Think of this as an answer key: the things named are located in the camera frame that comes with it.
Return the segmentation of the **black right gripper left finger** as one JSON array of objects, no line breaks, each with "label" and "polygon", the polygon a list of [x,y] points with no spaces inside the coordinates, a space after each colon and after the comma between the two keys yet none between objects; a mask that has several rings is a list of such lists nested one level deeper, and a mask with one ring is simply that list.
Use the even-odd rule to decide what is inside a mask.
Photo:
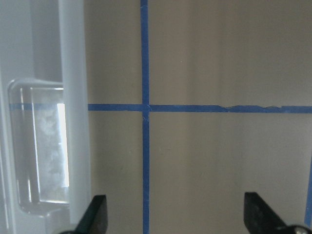
[{"label": "black right gripper left finger", "polygon": [[74,230],[64,234],[105,234],[108,229],[108,211],[106,195],[93,197],[85,214]]}]

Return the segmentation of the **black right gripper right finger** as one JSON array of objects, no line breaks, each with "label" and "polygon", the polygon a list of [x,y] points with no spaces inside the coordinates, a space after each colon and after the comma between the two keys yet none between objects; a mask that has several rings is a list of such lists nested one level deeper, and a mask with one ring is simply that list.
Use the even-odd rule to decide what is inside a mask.
[{"label": "black right gripper right finger", "polygon": [[310,234],[302,225],[287,225],[256,192],[244,194],[244,225],[250,234]]}]

